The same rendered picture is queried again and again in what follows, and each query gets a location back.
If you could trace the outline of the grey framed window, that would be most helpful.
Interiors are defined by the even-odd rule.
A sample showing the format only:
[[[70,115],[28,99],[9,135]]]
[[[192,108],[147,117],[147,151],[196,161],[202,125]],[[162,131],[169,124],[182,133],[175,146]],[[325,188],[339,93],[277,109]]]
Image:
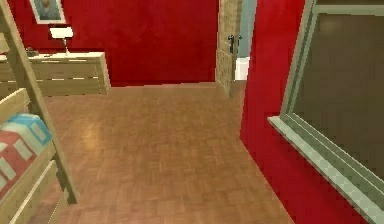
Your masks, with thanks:
[[[269,122],[367,224],[384,224],[384,0],[305,0]]]

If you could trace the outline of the wooden bunk bed frame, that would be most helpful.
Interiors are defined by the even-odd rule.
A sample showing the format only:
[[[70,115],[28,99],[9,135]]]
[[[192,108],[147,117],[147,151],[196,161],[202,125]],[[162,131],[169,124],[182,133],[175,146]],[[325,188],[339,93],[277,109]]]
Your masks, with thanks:
[[[54,132],[55,128],[7,0],[0,0],[1,53],[7,58],[18,89],[0,100],[0,120],[7,120],[28,108],[31,113],[40,116],[50,132]],[[28,224],[54,179],[60,183],[62,193],[48,221],[40,224],[57,224],[61,212],[68,205],[75,204],[78,198],[56,135],[52,136],[43,152],[23,172],[12,189],[0,199],[0,224]]]

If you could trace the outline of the white framed wall picture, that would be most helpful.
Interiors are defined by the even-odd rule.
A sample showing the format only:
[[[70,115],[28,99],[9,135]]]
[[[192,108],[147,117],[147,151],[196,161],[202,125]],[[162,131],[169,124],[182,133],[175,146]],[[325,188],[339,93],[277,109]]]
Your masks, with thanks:
[[[38,24],[65,24],[61,0],[29,0]]]

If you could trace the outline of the light wooden chest of drawers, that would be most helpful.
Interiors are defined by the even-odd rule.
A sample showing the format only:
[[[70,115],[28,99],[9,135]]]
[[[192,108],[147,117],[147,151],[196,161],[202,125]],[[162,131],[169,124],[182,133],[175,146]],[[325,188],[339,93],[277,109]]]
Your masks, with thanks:
[[[29,60],[43,96],[106,95],[111,88],[104,52],[40,54]]]

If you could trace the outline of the white table lamp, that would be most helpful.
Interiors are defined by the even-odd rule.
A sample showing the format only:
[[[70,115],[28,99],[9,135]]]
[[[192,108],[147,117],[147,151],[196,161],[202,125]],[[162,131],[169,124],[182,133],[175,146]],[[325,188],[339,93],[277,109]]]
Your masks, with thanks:
[[[50,34],[53,39],[61,39],[64,47],[65,47],[65,54],[69,54],[68,46],[67,46],[67,39],[72,38],[74,36],[74,32],[71,27],[51,27],[49,29]]]

